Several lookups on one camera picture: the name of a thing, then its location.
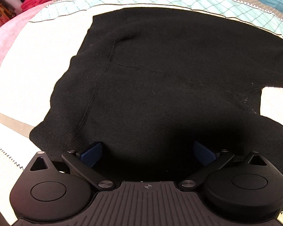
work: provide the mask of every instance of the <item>gray stripe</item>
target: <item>gray stripe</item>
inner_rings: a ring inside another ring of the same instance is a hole
[[[28,125],[21,121],[17,121],[1,113],[0,113],[0,123],[26,138],[29,138],[29,133],[34,128],[31,125]]]

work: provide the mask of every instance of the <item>pink blanket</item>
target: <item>pink blanket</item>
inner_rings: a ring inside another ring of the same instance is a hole
[[[16,37],[23,29],[23,27],[30,21],[43,7],[47,4],[52,3],[49,1],[47,3],[40,4],[36,7],[28,9],[24,13],[19,14],[12,20],[8,21],[6,24],[0,27],[0,66],[1,63],[13,45]]]

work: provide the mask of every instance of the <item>ribbed surface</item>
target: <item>ribbed surface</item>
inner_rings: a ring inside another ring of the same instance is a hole
[[[196,193],[179,191],[173,182],[149,184],[123,182],[114,191],[98,193],[91,206],[77,217],[47,226],[243,226],[219,218],[202,204]],[[30,225],[41,226],[24,220],[14,224]],[[282,224],[273,220],[256,225]]]

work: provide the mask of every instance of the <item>zigzag stitching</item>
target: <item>zigzag stitching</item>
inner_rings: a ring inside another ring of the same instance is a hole
[[[3,149],[1,149],[1,152],[6,155],[14,164],[17,165],[17,167],[19,167],[20,169],[24,170],[22,166],[20,166],[20,164],[18,164],[10,155],[8,155]]]

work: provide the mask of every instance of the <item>metal screw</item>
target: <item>metal screw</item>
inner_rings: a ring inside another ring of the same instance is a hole
[[[186,188],[192,188],[196,186],[196,182],[193,180],[184,180],[181,182],[181,185]]]
[[[111,182],[109,180],[104,180],[104,181],[99,182],[99,186],[101,188],[110,188],[110,187],[112,187],[112,185],[113,185],[113,182]]]

